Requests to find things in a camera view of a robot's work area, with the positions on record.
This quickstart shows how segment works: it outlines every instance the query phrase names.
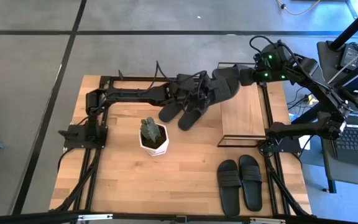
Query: white cable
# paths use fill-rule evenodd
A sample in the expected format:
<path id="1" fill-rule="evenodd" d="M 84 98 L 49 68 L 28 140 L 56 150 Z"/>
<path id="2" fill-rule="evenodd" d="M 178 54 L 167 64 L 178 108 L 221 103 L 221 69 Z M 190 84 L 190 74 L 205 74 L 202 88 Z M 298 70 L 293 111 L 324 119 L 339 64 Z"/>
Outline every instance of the white cable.
<path id="1" fill-rule="evenodd" d="M 328 84 L 330 84 L 345 68 L 347 68 L 352 62 L 354 62 L 354 61 L 357 60 L 357 59 L 358 59 L 358 55 L 357 55 L 353 60 L 351 60 L 349 63 L 347 63 L 342 69 L 340 69 L 340 71 L 337 72 L 337 74 L 335 74 L 335 75 L 332 77 L 332 79 L 330 79 L 330 80 L 328 81 Z"/>
<path id="2" fill-rule="evenodd" d="M 312 6 L 310 6 L 310 8 L 308 8 L 307 10 L 305 10 L 305 11 L 303 11 L 303 12 L 293 13 L 293 12 L 291 12 L 291 11 L 289 11 L 289 10 L 287 9 L 287 7 L 285 6 L 284 3 L 282 3 L 280 0 L 277 0 L 277 2 L 281 4 L 281 6 L 284 5 L 284 9 L 285 9 L 289 14 L 294 15 L 294 16 L 298 16 L 298 15 L 300 15 L 300 14 L 303 14 L 303 13 L 305 13 L 305 12 L 308 12 L 310 9 L 314 8 L 320 1 L 321 1 L 321 0 L 317 0 L 316 3 L 314 3 Z"/>

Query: wooden board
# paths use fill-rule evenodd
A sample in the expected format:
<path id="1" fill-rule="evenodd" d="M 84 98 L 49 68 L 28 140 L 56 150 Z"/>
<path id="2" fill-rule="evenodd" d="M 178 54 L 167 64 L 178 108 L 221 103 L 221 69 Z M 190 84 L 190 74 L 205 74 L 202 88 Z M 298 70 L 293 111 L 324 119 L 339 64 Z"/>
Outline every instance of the wooden board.
<path id="1" fill-rule="evenodd" d="M 100 76 L 84 76 L 72 122 L 77 123 L 86 116 L 85 94 L 98 87 L 99 79 Z M 115 84 L 121 88 L 147 88 L 148 85 L 147 82 Z M 282 87 L 275 88 L 280 94 Z M 253 148 L 216 147 L 223 135 L 220 104 L 211 106 L 189 131 L 177 127 L 180 115 L 167 123 L 168 151 L 152 157 L 139 146 L 140 120 L 151 116 L 160 123 L 160 110 L 145 103 L 116 103 L 110 107 L 109 137 L 101 154 L 92 211 L 223 215 L 216 169 L 225 159 L 237 162 L 241 155 L 249 154 L 255 157 L 262 171 L 263 207 L 259 212 L 246 209 L 240 190 L 240 215 L 272 215 L 263 157 Z M 83 154 L 83 149 L 75 149 L 62 160 L 50 208 L 59 206 L 73 190 Z M 306 211 L 310 211 L 299 162 L 291 156 L 282 156 L 286 185 Z"/>
<path id="2" fill-rule="evenodd" d="M 223 134 L 265 136 L 256 83 L 240 86 L 237 94 L 221 103 Z"/>

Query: floor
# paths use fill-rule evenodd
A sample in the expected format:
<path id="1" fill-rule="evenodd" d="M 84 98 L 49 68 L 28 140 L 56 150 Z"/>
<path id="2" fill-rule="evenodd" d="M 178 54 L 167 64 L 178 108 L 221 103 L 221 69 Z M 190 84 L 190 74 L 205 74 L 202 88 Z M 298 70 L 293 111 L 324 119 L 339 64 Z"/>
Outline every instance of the floor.
<path id="1" fill-rule="evenodd" d="M 80 3 L 0 0 L 0 30 L 72 30 Z M 307 1 L 285 3 L 292 11 L 311 5 Z M 341 31 L 353 19 L 344 2 L 321 2 L 310 13 L 294 17 L 273 0 L 89 0 L 79 30 Z M 292 51 L 317 59 L 316 43 L 333 37 L 310 34 L 269 38 L 282 39 Z M 6 146 L 0 150 L 0 215 L 11 212 L 68 39 L 68 35 L 0 35 L 0 141 Z M 117 75 L 118 69 L 124 75 L 151 75 L 156 60 L 170 76 L 211 72 L 218 62 L 251 62 L 255 52 L 249 39 L 231 35 L 76 36 L 23 212 L 48 209 L 62 154 L 63 138 L 57 131 L 66 129 L 71 120 L 83 75 Z M 265 45 L 264 40 L 255 40 L 255 46 Z M 285 84 L 287 101 L 294 99 L 297 89 Z M 298 97 L 304 94 L 308 92 L 299 91 Z M 319 191 L 326 186 L 323 168 L 305 165 L 304 172 L 315 215 L 358 221 L 358 185 L 340 183 L 339 193 L 329 195 Z"/>

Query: black slide sandal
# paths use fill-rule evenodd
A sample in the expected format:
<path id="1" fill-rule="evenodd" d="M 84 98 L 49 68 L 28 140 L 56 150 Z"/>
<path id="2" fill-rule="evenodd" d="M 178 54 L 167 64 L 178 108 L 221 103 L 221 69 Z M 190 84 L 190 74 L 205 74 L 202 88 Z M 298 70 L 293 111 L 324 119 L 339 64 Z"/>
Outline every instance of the black slide sandal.
<path id="1" fill-rule="evenodd" d="M 219 165 L 218 185 L 225 216 L 238 216 L 240 214 L 239 187 L 241 181 L 234 160 L 228 159 Z"/>
<path id="2" fill-rule="evenodd" d="M 262 176 L 258 162 L 252 156 L 239 159 L 239 170 L 246 207 L 253 212 L 262 209 Z"/>

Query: table leg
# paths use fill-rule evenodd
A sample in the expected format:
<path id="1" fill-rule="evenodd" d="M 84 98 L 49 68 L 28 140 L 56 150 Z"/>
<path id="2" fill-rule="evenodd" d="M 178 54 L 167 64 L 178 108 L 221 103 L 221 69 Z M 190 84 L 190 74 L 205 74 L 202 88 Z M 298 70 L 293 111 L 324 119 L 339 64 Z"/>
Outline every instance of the table leg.
<path id="1" fill-rule="evenodd" d="M 327 181 L 328 181 L 328 189 L 323 189 L 323 191 L 331 194 L 336 194 L 335 180 L 330 180 L 327 178 Z"/>

